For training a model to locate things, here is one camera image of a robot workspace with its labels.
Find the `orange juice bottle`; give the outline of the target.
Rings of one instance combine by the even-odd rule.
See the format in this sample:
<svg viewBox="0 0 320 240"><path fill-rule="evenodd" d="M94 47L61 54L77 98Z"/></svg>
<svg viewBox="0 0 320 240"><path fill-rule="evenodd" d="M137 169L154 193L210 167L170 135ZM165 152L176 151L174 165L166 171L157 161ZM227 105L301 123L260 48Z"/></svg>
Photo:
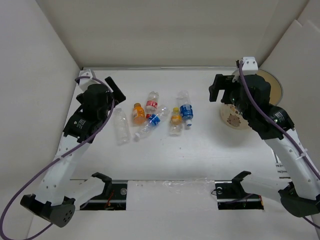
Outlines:
<svg viewBox="0 0 320 240"><path fill-rule="evenodd" d="M146 121L145 111L138 102L133 106L132 120L135 125L142 125Z"/></svg>

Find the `clear unlabelled plastic bottle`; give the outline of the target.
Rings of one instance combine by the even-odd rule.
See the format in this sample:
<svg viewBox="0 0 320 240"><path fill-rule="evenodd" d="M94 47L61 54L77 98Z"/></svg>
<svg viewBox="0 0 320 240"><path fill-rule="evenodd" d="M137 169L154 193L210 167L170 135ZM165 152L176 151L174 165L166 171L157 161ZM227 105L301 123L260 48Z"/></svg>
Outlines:
<svg viewBox="0 0 320 240"><path fill-rule="evenodd" d="M119 146L130 142L131 133L128 118L121 108L116 108L114 111L114 128L116 142Z"/></svg>

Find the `red label plastic bottle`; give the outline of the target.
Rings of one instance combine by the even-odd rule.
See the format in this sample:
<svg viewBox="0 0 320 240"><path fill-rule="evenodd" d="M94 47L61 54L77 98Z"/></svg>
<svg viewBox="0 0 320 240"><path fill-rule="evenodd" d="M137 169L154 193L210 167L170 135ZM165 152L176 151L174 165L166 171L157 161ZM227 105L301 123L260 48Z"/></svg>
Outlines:
<svg viewBox="0 0 320 240"><path fill-rule="evenodd" d="M151 91L148 95L146 105L145 105L145 113L146 118L148 119L152 114L155 113L158 107L159 93Z"/></svg>

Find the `crushed blue label bottle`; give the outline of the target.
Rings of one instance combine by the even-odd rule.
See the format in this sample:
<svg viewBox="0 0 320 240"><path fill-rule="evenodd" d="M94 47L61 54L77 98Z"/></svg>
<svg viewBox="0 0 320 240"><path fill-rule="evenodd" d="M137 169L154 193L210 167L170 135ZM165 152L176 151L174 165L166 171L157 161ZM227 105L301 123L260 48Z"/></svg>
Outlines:
<svg viewBox="0 0 320 240"><path fill-rule="evenodd" d="M142 139L147 138L159 124L162 124L169 116L170 110L165 105L160 105L155 113L151 114L146 120L144 125L142 125L133 136L133 140L138 142Z"/></svg>

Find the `blue label white cap bottle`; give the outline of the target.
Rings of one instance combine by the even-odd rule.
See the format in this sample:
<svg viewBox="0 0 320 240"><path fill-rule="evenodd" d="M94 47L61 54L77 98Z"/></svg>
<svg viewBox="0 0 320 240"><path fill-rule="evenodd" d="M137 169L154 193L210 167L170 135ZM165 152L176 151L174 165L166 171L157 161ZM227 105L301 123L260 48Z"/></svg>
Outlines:
<svg viewBox="0 0 320 240"><path fill-rule="evenodd" d="M194 113L188 91L183 90L178 93L177 103L182 120L185 122L187 127L191 127Z"/></svg>

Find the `yellow cap orange label bottle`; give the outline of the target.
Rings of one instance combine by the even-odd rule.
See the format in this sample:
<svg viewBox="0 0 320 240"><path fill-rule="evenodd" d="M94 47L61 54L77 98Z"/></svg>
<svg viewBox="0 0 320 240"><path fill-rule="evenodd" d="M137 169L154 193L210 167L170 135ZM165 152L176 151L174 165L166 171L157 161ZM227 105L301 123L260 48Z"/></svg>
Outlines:
<svg viewBox="0 0 320 240"><path fill-rule="evenodd" d="M169 135L179 136L181 135L182 130L183 130L183 120L180 115L180 109L178 107L174 107L172 109L172 114L170 118Z"/></svg>

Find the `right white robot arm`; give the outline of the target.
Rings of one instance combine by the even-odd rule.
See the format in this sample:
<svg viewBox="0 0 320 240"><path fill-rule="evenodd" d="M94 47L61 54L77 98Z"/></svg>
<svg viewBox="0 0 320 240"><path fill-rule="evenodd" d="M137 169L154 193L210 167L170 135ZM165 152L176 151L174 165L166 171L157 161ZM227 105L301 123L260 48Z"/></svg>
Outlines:
<svg viewBox="0 0 320 240"><path fill-rule="evenodd" d="M217 74L209 87L209 100L233 104L249 127L279 158L290 179L262 178L242 171L232 179L231 191L237 197L256 194L277 201L293 216L302 218L320 212L320 172L299 140L287 112L270 104L271 85L253 74L233 80L232 75Z"/></svg>

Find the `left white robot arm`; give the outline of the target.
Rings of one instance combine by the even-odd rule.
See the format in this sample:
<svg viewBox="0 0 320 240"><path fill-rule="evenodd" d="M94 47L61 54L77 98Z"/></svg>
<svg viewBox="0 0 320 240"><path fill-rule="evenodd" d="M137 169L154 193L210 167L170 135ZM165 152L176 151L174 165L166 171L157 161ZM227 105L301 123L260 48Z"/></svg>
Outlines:
<svg viewBox="0 0 320 240"><path fill-rule="evenodd" d="M63 228L72 219L76 209L96 196L107 198L112 192L112 179L100 172L93 173L79 193L66 192L77 164L89 149L96 135L109 121L113 109L126 100L114 80L80 76L75 79L95 83L80 93L80 106L67 121L55 159L50 164L38 190L22 197L20 205L34 215Z"/></svg>

